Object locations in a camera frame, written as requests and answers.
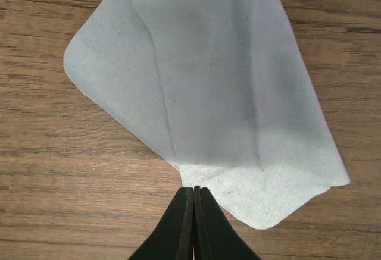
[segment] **cloth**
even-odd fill
[[[280,0],[103,0],[64,68],[253,228],[349,183]]]

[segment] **wooden surface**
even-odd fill
[[[69,81],[63,53],[101,0],[0,0],[0,259],[126,259],[177,171]],[[275,228],[266,259],[381,259],[381,0],[282,0],[352,179]]]

